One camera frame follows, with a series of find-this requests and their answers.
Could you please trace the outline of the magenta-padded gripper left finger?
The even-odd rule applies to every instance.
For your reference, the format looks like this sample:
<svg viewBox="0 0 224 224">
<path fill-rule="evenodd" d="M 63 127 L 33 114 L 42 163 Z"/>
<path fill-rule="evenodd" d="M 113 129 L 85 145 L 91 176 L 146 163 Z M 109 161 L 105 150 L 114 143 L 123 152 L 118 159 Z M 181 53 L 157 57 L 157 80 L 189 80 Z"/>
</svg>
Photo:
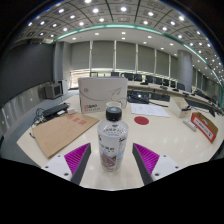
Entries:
<svg viewBox="0 0 224 224">
<path fill-rule="evenodd" d="M 90 154 L 91 144 L 87 143 L 72 150 L 66 155 L 55 155 L 42 167 L 42 169 L 79 185 Z"/>
</svg>

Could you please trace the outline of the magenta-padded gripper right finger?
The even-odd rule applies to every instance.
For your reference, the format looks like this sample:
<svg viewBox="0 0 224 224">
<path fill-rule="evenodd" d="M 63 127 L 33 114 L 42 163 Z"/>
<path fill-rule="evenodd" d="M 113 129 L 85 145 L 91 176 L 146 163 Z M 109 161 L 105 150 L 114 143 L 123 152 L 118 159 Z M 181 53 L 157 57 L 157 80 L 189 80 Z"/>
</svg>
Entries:
<svg viewBox="0 0 224 224">
<path fill-rule="evenodd" d="M 181 169 L 181 167 L 168 155 L 159 155 L 137 143 L 133 144 L 132 153 L 145 185 L 164 178 Z"/>
</svg>

